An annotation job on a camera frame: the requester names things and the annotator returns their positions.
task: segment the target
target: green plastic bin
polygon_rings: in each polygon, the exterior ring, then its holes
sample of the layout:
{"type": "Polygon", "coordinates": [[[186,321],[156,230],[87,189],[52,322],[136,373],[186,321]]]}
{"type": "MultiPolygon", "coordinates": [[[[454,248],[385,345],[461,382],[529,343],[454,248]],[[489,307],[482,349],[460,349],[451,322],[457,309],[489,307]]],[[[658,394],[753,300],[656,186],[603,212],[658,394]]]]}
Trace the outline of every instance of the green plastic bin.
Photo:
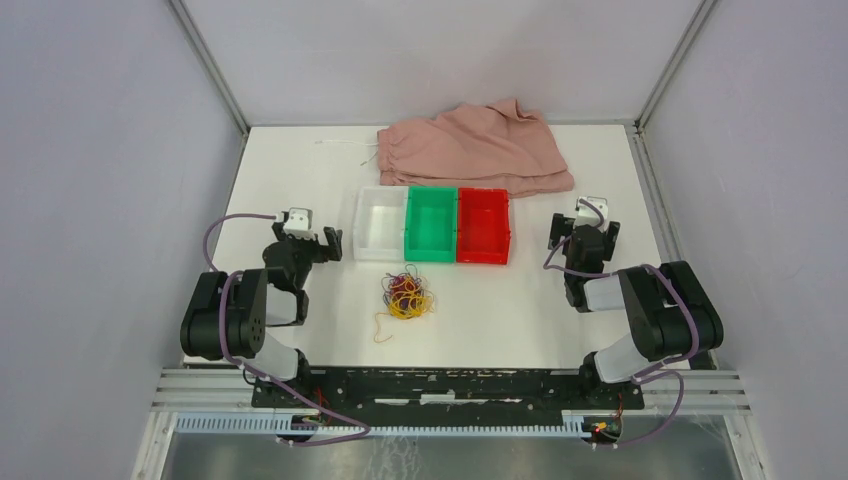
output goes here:
{"type": "Polygon", "coordinates": [[[456,188],[409,187],[404,258],[411,262],[456,261],[456,188]]]}

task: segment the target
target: gray wall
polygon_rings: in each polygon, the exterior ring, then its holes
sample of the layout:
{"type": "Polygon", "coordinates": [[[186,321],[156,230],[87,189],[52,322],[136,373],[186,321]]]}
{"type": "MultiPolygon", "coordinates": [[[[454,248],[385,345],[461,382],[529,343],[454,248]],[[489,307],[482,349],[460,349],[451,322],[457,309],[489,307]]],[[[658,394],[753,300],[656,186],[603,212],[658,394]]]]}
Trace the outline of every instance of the gray wall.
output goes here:
{"type": "Polygon", "coordinates": [[[848,2],[725,0],[648,126],[778,479],[845,478],[848,2]]]}
{"type": "Polygon", "coordinates": [[[3,2],[0,478],[129,476],[239,141],[164,1],[3,2]]]}
{"type": "Polygon", "coordinates": [[[636,118],[699,0],[186,0],[251,124],[636,118]]]}

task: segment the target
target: plastic bin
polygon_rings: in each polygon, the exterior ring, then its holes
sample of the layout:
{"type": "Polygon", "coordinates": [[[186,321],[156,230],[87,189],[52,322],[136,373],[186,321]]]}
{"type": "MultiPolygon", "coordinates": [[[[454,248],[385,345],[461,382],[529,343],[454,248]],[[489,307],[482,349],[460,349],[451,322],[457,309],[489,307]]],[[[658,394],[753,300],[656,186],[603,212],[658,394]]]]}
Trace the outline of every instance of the plastic bin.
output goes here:
{"type": "Polygon", "coordinates": [[[404,256],[412,262],[456,261],[455,188],[409,187],[404,256]]]}
{"type": "Polygon", "coordinates": [[[506,190],[459,189],[456,261],[506,265],[509,260],[509,194],[506,190]]]}
{"type": "Polygon", "coordinates": [[[407,187],[363,187],[353,221],[353,258],[403,261],[407,187]]]}

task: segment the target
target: red plastic bin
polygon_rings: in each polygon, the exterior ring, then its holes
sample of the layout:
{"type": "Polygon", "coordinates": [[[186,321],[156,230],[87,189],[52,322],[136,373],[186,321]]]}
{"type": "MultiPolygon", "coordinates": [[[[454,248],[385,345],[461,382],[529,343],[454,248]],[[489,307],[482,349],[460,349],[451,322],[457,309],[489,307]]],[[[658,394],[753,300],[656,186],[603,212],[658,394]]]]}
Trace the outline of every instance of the red plastic bin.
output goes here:
{"type": "Polygon", "coordinates": [[[506,265],[509,195],[502,189],[459,189],[456,261],[506,265]]]}

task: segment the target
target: black mounting plate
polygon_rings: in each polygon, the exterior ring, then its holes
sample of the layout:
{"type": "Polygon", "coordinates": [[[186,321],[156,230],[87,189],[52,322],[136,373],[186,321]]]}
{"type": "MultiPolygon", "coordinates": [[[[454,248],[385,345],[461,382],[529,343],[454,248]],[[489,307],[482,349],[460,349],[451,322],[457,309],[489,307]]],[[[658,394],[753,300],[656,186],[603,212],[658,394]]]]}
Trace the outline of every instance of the black mounting plate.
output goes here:
{"type": "MultiPolygon", "coordinates": [[[[313,391],[320,388],[333,411],[379,427],[560,426],[562,410],[616,410],[619,393],[626,410],[645,408],[638,386],[602,385],[585,394],[584,383],[572,370],[314,366],[310,373],[313,391]],[[456,400],[485,403],[433,403],[426,397],[449,393],[456,400]]],[[[279,387],[258,379],[251,405],[303,407],[279,387]]]]}

